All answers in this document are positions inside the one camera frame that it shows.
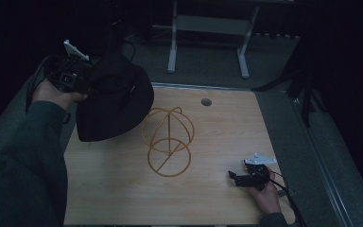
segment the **sleeve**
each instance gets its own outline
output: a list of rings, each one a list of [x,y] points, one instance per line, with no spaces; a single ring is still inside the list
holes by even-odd
[[[271,213],[263,218],[259,223],[260,227],[287,227],[285,216],[282,213]]]
[[[62,226],[67,172],[60,143],[65,111],[34,102],[0,150],[0,226]]]

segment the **gray carpet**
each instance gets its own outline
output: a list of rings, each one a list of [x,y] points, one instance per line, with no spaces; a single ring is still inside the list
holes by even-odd
[[[233,48],[181,42],[176,72],[167,74],[166,38],[150,44],[137,38],[130,38],[136,47],[133,62],[143,66],[153,82],[244,90],[279,77],[297,43],[287,38],[253,37],[246,54],[251,76],[242,79]],[[124,52],[131,56],[131,45]],[[312,127],[305,127],[298,115],[300,99],[286,97],[287,86],[288,82],[256,95],[282,173],[307,225],[363,226],[363,182],[334,122],[316,108],[310,114]],[[19,91],[0,118],[0,148],[24,117],[24,95],[25,89]],[[74,124],[73,118],[63,128],[64,148]]]

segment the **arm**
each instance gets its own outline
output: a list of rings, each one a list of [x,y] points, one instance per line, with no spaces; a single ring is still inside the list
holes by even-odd
[[[269,170],[271,180],[275,179],[275,174]],[[249,193],[254,197],[260,210],[266,214],[261,218],[259,226],[261,227],[287,227],[285,216],[279,203],[278,190],[272,182],[268,182],[262,191],[255,187],[248,188]]]
[[[0,226],[62,226],[67,172],[60,144],[65,109],[80,94],[44,81],[26,119],[0,151]]]

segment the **wire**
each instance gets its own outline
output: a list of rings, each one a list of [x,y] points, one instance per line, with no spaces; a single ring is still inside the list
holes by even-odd
[[[61,59],[61,56],[59,55],[48,55],[46,56],[38,65],[37,69],[35,70],[31,82],[27,85],[27,93],[26,93],[26,113],[28,112],[28,108],[31,105],[32,101],[32,95],[35,92],[35,89],[38,87],[38,85],[43,81],[43,79],[40,79],[38,82],[37,78],[40,75],[41,70],[45,67],[46,63],[50,61],[53,58]]]
[[[281,177],[284,179],[284,181],[285,181],[285,177],[284,177],[284,176],[282,176],[282,174],[277,173],[277,172],[273,172],[273,173],[275,173],[275,174],[277,174],[277,175],[281,176]],[[281,184],[279,184],[279,183],[277,183],[277,182],[273,181],[273,180],[272,180],[272,179],[270,179],[270,178],[268,178],[268,180],[269,180],[270,182],[272,182],[272,183],[274,183],[274,184],[278,185],[280,188],[282,188],[282,189],[285,191],[285,194],[286,194],[286,196],[287,196],[288,202],[290,202],[291,209],[293,210],[294,215],[296,216],[296,220],[297,220],[297,222],[298,222],[299,226],[301,226],[301,227],[306,227],[307,225],[306,225],[306,223],[305,223],[305,220],[304,220],[304,218],[303,218],[303,215],[302,215],[302,213],[300,212],[299,207],[297,206],[296,202],[293,200],[293,198],[292,198],[292,196],[291,196],[291,194],[290,194],[290,190],[289,190],[289,188],[287,187],[287,183],[286,183],[286,181],[285,181],[285,185],[286,185],[286,186],[282,186]]]
[[[130,62],[132,62],[132,60],[134,59],[134,55],[135,55],[135,45],[132,43],[132,42],[130,42],[130,41],[124,41],[126,44],[130,44],[131,46],[132,46],[132,48],[133,48],[133,51],[132,51],[132,54],[131,54],[131,57],[130,57],[130,59],[129,59],[129,61]]]

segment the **black bucket hat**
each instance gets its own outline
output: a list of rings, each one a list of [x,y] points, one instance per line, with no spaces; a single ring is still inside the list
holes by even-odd
[[[93,142],[125,133],[147,116],[154,92],[147,72],[119,53],[107,54],[92,69],[92,92],[78,104],[78,139]]]

